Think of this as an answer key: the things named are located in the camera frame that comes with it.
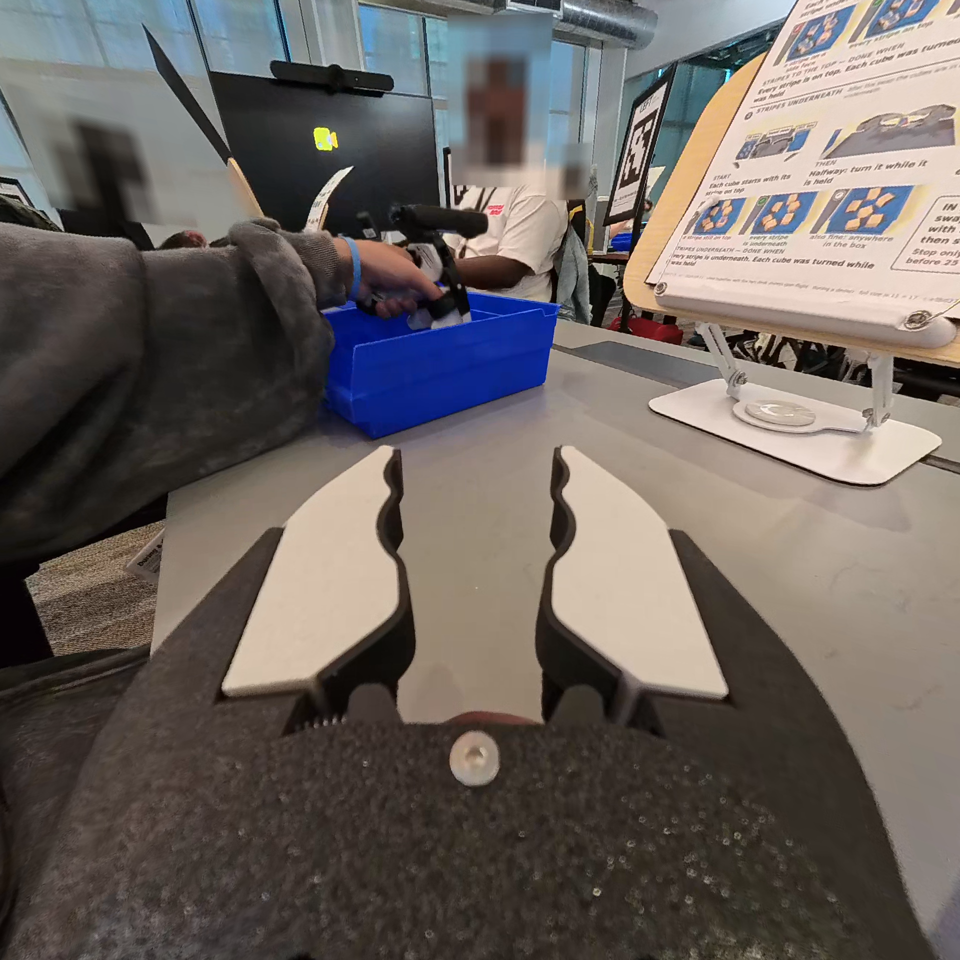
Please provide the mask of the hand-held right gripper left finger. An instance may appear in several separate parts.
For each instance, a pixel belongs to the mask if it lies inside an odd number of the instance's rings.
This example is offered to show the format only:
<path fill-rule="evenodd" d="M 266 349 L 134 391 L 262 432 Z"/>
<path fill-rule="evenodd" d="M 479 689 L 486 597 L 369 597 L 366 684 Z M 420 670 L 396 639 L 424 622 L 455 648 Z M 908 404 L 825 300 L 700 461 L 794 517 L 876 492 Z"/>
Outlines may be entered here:
<path fill-rule="evenodd" d="M 402 452 L 378 446 L 288 518 L 221 683 L 228 702 L 292 697 L 287 728 L 399 723 L 416 629 Z"/>

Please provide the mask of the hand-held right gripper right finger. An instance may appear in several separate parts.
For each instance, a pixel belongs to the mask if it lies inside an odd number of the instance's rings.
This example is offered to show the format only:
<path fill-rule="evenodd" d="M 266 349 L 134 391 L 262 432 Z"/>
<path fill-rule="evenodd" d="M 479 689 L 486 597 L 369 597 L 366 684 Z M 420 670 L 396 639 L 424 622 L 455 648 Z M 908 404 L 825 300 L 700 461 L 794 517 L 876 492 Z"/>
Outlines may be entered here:
<path fill-rule="evenodd" d="M 623 725 L 651 696 L 724 702 L 729 684 L 661 516 L 573 445 L 554 450 L 549 493 L 553 553 L 535 623 L 543 717 L 579 687 Z"/>

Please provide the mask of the person's left forearm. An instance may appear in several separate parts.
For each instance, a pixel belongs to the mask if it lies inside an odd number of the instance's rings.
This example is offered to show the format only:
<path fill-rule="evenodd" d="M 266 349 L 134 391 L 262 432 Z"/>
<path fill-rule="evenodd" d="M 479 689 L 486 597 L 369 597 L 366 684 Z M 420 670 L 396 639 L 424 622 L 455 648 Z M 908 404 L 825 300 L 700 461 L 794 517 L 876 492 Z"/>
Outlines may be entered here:
<path fill-rule="evenodd" d="M 336 246 L 269 220 L 227 237 L 141 251 L 2 224 L 2 564 L 81 546 L 316 422 Z"/>

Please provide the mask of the person's left hand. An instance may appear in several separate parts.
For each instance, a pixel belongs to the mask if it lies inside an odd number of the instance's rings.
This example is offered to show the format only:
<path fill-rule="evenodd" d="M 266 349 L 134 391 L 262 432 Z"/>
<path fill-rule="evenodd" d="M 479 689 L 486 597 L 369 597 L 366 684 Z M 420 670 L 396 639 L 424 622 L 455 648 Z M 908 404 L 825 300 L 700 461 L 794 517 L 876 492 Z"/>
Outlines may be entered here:
<path fill-rule="evenodd" d="M 362 292 L 356 304 L 370 306 L 374 315 L 391 319 L 438 301 L 444 294 L 397 246 L 357 241 L 362 259 Z"/>

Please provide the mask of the black display screen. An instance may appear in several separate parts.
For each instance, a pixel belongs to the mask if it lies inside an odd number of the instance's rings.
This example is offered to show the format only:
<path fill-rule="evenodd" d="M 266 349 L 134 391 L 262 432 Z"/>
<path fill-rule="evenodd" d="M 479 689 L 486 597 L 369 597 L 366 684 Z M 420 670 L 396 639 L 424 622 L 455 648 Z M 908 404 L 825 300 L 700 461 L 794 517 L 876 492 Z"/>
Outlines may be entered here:
<path fill-rule="evenodd" d="M 431 99 L 393 90 L 393 80 L 284 60 L 270 77 L 208 73 L 225 141 L 258 209 L 303 230 L 335 177 L 323 228 L 360 238 L 360 214 L 390 228 L 395 205 L 441 203 Z"/>

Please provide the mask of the grey jacket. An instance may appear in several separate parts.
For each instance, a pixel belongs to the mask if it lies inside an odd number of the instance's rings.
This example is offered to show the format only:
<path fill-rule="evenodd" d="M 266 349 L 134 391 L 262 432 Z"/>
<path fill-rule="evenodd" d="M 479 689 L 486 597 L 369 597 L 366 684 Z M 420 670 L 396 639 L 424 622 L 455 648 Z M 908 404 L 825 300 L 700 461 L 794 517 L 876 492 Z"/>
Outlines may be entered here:
<path fill-rule="evenodd" d="M 567 226 L 558 247 L 553 273 L 553 302 L 558 305 L 558 318 L 589 326 L 593 319 L 590 262 L 572 224 Z"/>

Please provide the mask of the white paper sheet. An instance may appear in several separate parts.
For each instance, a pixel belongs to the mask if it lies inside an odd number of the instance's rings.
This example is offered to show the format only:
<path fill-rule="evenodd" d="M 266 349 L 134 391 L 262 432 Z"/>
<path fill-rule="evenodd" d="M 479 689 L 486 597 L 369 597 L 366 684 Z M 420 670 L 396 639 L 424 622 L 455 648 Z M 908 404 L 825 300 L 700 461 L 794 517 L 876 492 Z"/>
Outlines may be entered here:
<path fill-rule="evenodd" d="M 303 228 L 306 234 L 317 234 L 324 228 L 329 215 L 330 202 L 333 194 L 353 170 L 354 166 L 350 165 L 336 171 L 330 176 L 324 186 L 322 186 L 310 206 L 308 217 Z"/>

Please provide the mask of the white paper label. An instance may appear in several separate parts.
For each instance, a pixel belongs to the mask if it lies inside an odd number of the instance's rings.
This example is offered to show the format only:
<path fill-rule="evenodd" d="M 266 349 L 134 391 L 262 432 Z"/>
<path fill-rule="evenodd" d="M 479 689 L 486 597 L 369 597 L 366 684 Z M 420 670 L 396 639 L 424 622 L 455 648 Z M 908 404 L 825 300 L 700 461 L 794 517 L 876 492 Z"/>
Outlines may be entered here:
<path fill-rule="evenodd" d="M 125 565 L 126 573 L 157 587 L 160 583 L 165 529 L 159 531 Z"/>

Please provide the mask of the thin wooden board stand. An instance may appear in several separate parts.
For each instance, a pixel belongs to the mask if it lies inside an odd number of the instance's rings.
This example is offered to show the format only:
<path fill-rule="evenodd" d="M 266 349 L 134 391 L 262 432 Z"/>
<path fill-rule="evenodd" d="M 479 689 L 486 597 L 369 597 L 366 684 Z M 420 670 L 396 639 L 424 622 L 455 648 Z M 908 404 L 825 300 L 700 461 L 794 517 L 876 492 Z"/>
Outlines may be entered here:
<path fill-rule="evenodd" d="M 212 122 L 210 116 L 205 112 L 169 56 L 164 52 L 162 45 L 157 41 L 146 24 L 142 23 L 141 27 L 149 44 L 150 54 L 156 71 L 221 160 L 230 183 L 236 192 L 238 201 L 246 215 L 254 218 L 263 217 L 264 213 L 257 197 L 234 158 L 233 152 L 226 139 Z"/>

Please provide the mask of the black white marker sign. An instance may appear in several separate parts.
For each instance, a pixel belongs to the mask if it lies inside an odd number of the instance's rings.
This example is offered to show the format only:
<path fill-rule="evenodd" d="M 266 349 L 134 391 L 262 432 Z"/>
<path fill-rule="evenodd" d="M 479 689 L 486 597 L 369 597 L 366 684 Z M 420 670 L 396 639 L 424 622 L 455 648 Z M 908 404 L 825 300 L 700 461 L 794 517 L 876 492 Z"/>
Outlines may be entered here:
<path fill-rule="evenodd" d="M 642 213 L 653 154 L 675 75 L 673 64 L 631 103 L 608 195 L 604 227 L 623 221 L 633 223 Z"/>

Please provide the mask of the white stand with wooden board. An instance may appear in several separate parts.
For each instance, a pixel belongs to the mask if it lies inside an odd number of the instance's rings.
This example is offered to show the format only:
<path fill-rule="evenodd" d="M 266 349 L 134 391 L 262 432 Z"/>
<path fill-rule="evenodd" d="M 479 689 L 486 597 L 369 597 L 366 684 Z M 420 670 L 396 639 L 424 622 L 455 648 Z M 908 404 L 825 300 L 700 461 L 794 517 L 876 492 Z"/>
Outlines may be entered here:
<path fill-rule="evenodd" d="M 718 378 L 651 399 L 649 408 L 667 420 L 822 478 L 859 487 L 882 486 L 941 445 L 936 434 L 891 417 L 894 359 L 915 357 L 958 365 L 958 318 L 916 313 L 906 319 L 902 330 L 894 330 L 889 323 L 790 310 L 678 303 L 661 299 L 663 286 L 650 278 L 765 57 L 739 71 L 709 103 L 630 256 L 625 275 L 629 300 L 695 321 L 719 370 Z M 871 373 L 866 408 L 851 409 L 750 382 L 728 345 L 726 329 L 793 335 L 802 341 L 864 351 Z"/>

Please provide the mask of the printed instruction sheet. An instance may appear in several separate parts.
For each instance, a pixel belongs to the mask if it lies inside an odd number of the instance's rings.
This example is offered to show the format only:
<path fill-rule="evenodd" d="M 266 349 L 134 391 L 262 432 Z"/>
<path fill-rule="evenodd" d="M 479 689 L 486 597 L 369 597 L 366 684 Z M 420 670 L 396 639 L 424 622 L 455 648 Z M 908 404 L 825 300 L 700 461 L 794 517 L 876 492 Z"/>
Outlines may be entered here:
<path fill-rule="evenodd" d="M 958 2 L 796 2 L 651 272 L 659 297 L 957 320 L 958 109 Z"/>

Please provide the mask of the silver air duct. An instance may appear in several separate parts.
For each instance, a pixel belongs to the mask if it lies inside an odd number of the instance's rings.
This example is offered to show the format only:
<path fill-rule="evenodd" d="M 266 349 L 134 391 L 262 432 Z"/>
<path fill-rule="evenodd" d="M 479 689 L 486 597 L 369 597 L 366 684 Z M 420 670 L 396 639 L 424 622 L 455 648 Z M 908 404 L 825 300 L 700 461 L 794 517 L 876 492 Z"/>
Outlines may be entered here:
<path fill-rule="evenodd" d="M 658 14 L 631 1 L 562 1 L 558 25 L 578 36 L 642 50 L 653 41 Z"/>

